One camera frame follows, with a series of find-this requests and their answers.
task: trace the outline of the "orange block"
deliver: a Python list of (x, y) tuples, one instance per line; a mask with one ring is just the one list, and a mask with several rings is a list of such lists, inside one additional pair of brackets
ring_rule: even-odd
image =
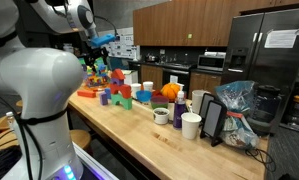
[(83, 97), (90, 97), (90, 98), (95, 98), (96, 93), (93, 91), (87, 91), (87, 90), (78, 90), (77, 91), (78, 96), (83, 96)]
[(126, 77), (125, 77), (125, 75), (123, 75), (121, 69), (115, 69), (111, 74), (111, 78), (117, 78), (119, 80), (124, 80)]
[(118, 86), (117, 84), (110, 84), (110, 93), (111, 94), (118, 94), (121, 92), (123, 98), (128, 99), (131, 98), (131, 86), (128, 84), (123, 84)]

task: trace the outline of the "purple block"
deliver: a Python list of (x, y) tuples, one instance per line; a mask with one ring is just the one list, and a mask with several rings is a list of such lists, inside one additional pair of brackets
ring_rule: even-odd
[(110, 92), (110, 88), (106, 88), (105, 92), (107, 94), (107, 99), (111, 99), (111, 92)]
[(117, 79), (117, 78), (111, 78), (111, 83), (112, 84), (117, 84), (118, 86), (121, 86), (121, 85), (124, 85), (124, 80), (120, 80), (120, 79)]
[(100, 94), (100, 104), (103, 105), (103, 106), (108, 104), (108, 99), (107, 99), (106, 92), (102, 92)]

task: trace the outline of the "plastic bag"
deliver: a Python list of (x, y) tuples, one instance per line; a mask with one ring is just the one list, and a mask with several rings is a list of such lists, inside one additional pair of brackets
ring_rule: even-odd
[(217, 96), (229, 112), (220, 138), (230, 146), (251, 149), (259, 143), (258, 136), (245, 119), (253, 103), (253, 85), (253, 81), (236, 81), (216, 87)]

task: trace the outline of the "stainless steel refrigerator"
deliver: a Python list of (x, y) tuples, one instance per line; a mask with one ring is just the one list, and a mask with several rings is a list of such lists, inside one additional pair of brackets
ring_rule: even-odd
[(299, 72), (299, 9), (233, 18), (221, 84), (253, 80), (281, 89), (276, 133)]

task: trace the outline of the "toy block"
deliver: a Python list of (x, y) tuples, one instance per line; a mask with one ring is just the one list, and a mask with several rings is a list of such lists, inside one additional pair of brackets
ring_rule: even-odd
[(115, 69), (111, 74), (111, 78), (117, 78), (123, 80), (125, 79), (125, 75), (123, 75), (121, 69)]
[(117, 78), (111, 78), (111, 82), (110, 83), (111, 84), (117, 84), (118, 86), (121, 86), (121, 85), (125, 84), (125, 81), (117, 79)]
[(111, 99), (110, 88), (105, 88), (105, 92), (106, 92), (106, 94), (107, 94), (107, 99)]
[(131, 98), (131, 86), (128, 84), (124, 84), (118, 86), (117, 84), (110, 84), (110, 92), (111, 94), (119, 94), (119, 91), (122, 94), (123, 98)]
[(100, 104), (101, 105), (108, 105), (108, 98), (106, 92), (100, 93)]
[(87, 91), (87, 90), (78, 90), (77, 91), (78, 96), (83, 96), (83, 97), (90, 97), (94, 98), (96, 97), (96, 93), (93, 91)]
[(112, 94), (111, 99), (111, 102), (114, 105), (119, 105), (121, 103), (126, 110), (130, 110), (132, 108), (132, 98), (125, 99), (121, 94)]

